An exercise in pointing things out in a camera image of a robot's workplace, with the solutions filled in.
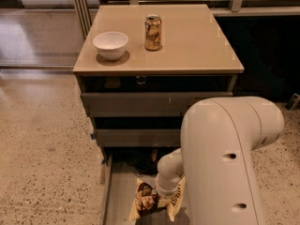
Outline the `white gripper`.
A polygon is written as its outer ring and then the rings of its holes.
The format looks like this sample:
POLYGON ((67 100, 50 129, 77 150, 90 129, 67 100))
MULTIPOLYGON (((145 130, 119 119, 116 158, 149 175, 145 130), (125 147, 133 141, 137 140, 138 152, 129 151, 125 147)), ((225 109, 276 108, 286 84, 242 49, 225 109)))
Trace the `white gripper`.
POLYGON ((170 199, 178 197, 182 193, 181 184, 182 177, 165 178, 158 175, 156 178, 156 191, 161 198, 170 199))

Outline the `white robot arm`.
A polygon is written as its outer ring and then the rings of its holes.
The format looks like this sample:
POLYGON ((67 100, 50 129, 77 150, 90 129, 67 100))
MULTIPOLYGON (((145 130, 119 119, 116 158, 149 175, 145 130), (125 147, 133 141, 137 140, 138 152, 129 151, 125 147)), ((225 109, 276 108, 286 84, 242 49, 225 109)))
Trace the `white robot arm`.
POLYGON ((251 151, 274 143, 281 110, 261 97, 201 100, 186 112, 181 147, 160 159, 157 192, 186 179, 191 225, 266 225, 251 151))

